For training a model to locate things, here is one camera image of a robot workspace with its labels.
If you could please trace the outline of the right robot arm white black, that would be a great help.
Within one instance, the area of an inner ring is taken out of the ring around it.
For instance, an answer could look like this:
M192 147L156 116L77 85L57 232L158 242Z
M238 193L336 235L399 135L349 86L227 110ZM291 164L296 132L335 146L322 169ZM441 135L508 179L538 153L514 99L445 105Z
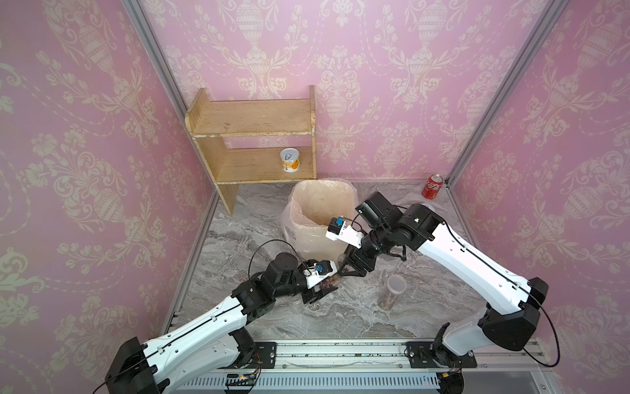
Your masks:
M351 267L352 275L366 276L380 255L402 247L438 262L485 300L485 307L475 315L441 327L431 345L439 364L457 361L484 346L507 351L525 348L545 315L542 305L549 290L545 281L526 279L502 267L426 205L401 209L375 192L356 211L371 230L362 236L360 246L346 249L341 265Z

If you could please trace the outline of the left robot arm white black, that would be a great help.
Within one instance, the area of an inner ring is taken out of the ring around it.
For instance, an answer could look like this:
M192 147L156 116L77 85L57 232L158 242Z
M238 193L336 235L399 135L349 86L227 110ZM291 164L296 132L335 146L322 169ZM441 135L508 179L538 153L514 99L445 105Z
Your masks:
M279 297L323 298L319 284L338 272L331 260L301 261L280 253L200 317L160 337L124 342L104 378L110 393L172 393L210 371L252 364L248 324L270 312Z

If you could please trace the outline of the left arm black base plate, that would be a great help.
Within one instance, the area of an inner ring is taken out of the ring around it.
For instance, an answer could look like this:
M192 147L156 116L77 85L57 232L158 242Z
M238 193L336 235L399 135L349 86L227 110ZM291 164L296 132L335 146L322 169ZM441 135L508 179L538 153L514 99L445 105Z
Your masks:
M256 342L241 351L236 361L230 365L233 369L274 369L277 359L277 343L275 341Z

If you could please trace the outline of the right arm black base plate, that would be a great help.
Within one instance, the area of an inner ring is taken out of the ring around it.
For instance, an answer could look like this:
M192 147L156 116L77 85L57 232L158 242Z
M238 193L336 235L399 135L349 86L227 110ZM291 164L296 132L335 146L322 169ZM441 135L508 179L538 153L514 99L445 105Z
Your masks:
M411 369L475 369L477 360L470 351L466 356L436 356L431 341L407 341L404 355Z

